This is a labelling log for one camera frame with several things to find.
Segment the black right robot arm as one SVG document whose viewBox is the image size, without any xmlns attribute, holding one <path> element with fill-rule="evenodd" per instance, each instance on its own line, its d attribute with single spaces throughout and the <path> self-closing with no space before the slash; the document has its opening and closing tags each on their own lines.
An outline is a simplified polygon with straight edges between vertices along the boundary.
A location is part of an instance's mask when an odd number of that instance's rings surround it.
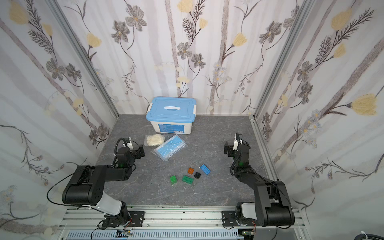
<svg viewBox="0 0 384 240">
<path fill-rule="evenodd" d="M 256 221 L 261 227 L 290 227 L 295 223 L 295 215 L 283 182 L 269 180 L 254 170 L 249 164 L 248 143 L 225 143 L 224 153 L 233 158 L 231 175 L 254 191 L 254 202 L 238 203 L 237 221 L 247 225 Z"/>
</svg>

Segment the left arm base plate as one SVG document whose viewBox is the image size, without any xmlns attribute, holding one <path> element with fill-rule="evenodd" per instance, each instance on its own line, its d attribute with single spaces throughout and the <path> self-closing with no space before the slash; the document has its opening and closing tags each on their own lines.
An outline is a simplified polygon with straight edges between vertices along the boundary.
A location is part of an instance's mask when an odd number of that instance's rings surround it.
<svg viewBox="0 0 384 240">
<path fill-rule="evenodd" d="M 104 215 L 102 220 L 102 228 L 117 227 L 142 227 L 145 219 L 144 211 L 130 211 L 119 215 Z"/>
</svg>

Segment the blue lidded storage box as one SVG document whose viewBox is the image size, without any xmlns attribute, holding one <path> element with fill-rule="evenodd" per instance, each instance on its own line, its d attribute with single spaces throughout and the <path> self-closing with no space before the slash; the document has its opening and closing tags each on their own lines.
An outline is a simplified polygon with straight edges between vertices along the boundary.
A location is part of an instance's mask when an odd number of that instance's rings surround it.
<svg viewBox="0 0 384 240">
<path fill-rule="evenodd" d="M 188 135 L 192 132 L 196 112 L 195 99 L 155 97 L 150 103 L 146 119 L 157 133 Z"/>
</svg>

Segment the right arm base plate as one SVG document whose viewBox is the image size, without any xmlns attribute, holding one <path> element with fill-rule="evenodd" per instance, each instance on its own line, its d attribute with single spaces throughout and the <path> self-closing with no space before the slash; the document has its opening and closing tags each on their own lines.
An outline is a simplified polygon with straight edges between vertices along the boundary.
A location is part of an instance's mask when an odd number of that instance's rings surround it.
<svg viewBox="0 0 384 240">
<path fill-rule="evenodd" d="M 230 227 L 253 227 L 253 220 L 245 218 L 242 213 L 236 211 L 222 211 L 222 225 Z"/>
</svg>

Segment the aluminium front rail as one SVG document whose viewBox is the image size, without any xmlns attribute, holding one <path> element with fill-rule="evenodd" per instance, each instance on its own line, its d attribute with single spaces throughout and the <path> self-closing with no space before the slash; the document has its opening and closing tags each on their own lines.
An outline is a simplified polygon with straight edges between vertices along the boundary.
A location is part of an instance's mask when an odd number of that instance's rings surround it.
<svg viewBox="0 0 384 240">
<path fill-rule="evenodd" d="M 308 240 L 309 233 L 298 210 L 294 210 L 295 224 L 291 227 L 230 227 L 222 225 L 222 211 L 235 211 L 235 207 L 186 207 L 186 206 L 130 206 L 130 211 L 144 211 L 142 227 L 117 227 L 105 230 L 237 230 L 243 240 Z M 68 210 L 54 236 L 65 240 L 71 230 L 101 230 L 103 215 L 86 209 Z"/>
</svg>

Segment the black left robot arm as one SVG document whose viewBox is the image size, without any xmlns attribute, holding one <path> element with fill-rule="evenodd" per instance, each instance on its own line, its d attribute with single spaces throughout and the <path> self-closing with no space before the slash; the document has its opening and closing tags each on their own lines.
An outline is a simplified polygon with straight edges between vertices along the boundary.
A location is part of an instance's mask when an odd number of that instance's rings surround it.
<svg viewBox="0 0 384 240">
<path fill-rule="evenodd" d="M 135 161 L 145 156 L 144 146 L 130 138 L 119 138 L 110 165 L 79 166 L 71 176 L 62 202 L 88 207 L 104 214 L 102 229 L 126 226 L 132 221 L 127 204 L 105 193 L 106 182 L 127 181 L 136 169 Z"/>
</svg>

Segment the long green lego brick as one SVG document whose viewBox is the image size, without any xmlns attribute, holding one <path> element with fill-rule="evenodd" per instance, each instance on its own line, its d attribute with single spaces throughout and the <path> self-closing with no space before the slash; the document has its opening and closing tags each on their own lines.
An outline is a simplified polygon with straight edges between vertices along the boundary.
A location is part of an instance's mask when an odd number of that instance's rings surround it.
<svg viewBox="0 0 384 240">
<path fill-rule="evenodd" d="M 183 176 L 182 177 L 182 182 L 184 182 L 186 184 L 189 184 L 189 185 L 192 185 L 193 182 L 194 182 L 194 179 L 189 177 L 189 176 Z"/>
</svg>

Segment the blue lego brick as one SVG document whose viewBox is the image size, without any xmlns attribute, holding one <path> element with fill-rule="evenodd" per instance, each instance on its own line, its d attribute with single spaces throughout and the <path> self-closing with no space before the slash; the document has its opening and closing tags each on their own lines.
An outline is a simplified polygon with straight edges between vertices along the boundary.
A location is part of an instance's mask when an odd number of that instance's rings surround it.
<svg viewBox="0 0 384 240">
<path fill-rule="evenodd" d="M 201 165 L 200 166 L 200 169 L 206 174 L 206 175 L 209 175 L 211 173 L 211 170 L 205 165 Z"/>
</svg>

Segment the black lego brick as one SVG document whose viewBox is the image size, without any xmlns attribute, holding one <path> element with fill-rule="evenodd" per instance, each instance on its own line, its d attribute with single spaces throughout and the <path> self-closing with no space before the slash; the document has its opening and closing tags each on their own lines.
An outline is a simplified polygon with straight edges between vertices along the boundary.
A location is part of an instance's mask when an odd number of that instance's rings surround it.
<svg viewBox="0 0 384 240">
<path fill-rule="evenodd" d="M 201 177 L 201 174 L 200 174 L 199 172 L 196 172 L 196 173 L 194 174 L 194 177 L 195 177 L 196 179 L 199 179 L 199 178 Z"/>
</svg>

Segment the small green lego brick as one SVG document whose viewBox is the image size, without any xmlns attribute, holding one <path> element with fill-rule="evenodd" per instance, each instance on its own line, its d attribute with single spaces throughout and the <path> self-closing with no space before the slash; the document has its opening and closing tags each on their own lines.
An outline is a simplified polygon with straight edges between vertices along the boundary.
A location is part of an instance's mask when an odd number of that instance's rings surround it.
<svg viewBox="0 0 384 240">
<path fill-rule="evenodd" d="M 177 183 L 177 178 L 176 178 L 176 176 L 171 176 L 171 177 L 170 177 L 170 182 L 171 182 L 172 185 L 173 185 L 173 184 L 176 184 L 176 183 Z"/>
</svg>

